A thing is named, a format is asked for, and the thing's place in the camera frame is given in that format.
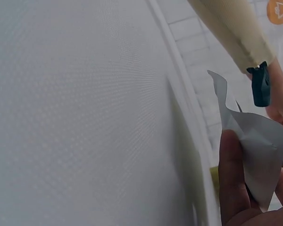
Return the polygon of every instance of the yellow object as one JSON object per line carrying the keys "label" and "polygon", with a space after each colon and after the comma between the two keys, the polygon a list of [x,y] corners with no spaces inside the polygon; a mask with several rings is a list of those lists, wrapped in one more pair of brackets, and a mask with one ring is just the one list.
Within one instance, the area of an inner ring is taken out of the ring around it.
{"label": "yellow object", "polygon": [[219,200],[219,175],[218,175],[218,166],[210,168],[214,190],[216,193],[216,197]]}
{"label": "yellow object", "polygon": [[242,73],[264,61],[273,62],[275,53],[247,0],[188,1]]}

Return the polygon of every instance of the white fabric surface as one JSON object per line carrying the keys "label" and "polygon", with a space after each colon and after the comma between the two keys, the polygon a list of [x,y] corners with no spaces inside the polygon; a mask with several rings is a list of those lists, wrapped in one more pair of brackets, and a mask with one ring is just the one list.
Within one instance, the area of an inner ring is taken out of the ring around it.
{"label": "white fabric surface", "polygon": [[0,1],[0,226],[205,225],[167,75],[147,1]]}

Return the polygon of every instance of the orange sign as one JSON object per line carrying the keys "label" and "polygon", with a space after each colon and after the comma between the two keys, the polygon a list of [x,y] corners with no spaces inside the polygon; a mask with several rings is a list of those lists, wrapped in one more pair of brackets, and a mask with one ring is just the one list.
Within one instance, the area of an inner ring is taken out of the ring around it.
{"label": "orange sign", "polygon": [[283,24],[283,0],[270,0],[267,5],[267,16],[273,24]]}

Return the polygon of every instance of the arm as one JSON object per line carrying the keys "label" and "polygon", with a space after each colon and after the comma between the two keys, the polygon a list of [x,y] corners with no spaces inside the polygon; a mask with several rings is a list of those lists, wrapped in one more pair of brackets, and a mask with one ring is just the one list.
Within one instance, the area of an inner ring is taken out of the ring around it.
{"label": "arm", "polygon": [[283,71],[247,0],[188,0],[238,68],[246,71],[266,61],[271,83],[271,119],[283,124]]}

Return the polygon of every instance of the paper sheet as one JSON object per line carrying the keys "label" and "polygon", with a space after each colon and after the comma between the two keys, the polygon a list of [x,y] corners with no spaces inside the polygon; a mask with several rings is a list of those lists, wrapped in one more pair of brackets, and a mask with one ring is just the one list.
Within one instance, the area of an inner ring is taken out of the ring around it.
{"label": "paper sheet", "polygon": [[208,71],[214,80],[223,129],[236,132],[243,147],[245,183],[263,211],[267,211],[283,164],[283,126],[254,113],[243,113],[227,81]]}

